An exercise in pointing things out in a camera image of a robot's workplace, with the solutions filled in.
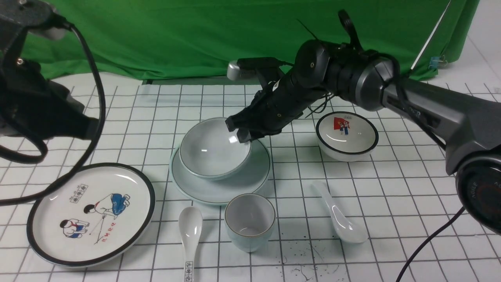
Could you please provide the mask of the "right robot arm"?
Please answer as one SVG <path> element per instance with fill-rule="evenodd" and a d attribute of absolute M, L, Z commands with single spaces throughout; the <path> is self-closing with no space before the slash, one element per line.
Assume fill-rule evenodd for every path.
<path fill-rule="evenodd" d="M 239 59 L 262 89 L 252 102 L 225 121 L 240 143 L 273 136 L 314 102 L 338 96 L 368 111 L 387 108 L 405 117 L 445 151 L 447 175 L 456 175 L 464 209 L 481 225 L 500 234 L 501 106 L 499 102 L 410 79 L 396 58 L 363 49 L 345 10 L 338 12 L 349 43 L 317 37 L 301 45 L 292 68 L 276 58 Z"/>

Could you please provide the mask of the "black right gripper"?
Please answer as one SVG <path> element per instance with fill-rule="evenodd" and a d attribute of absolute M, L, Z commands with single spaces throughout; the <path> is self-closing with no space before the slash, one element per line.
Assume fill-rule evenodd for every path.
<path fill-rule="evenodd" d="M 229 116 L 225 124 L 229 132 L 237 131 L 240 143 L 263 136 L 276 135 L 302 116 L 312 103 L 328 95 L 320 86 L 304 87 L 295 70 L 290 70 L 274 85 L 267 86 L 245 109 L 243 116 Z"/>

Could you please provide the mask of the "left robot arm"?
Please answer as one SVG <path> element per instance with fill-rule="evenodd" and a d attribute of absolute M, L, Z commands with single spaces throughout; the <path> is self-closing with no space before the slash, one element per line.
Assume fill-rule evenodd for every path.
<path fill-rule="evenodd" d="M 29 33 L 57 41 L 73 25 L 41 0 L 2 0 L 0 12 L 1 135 L 92 139 L 99 120 L 83 113 L 68 88 L 45 79 L 38 62 L 21 55 Z"/>

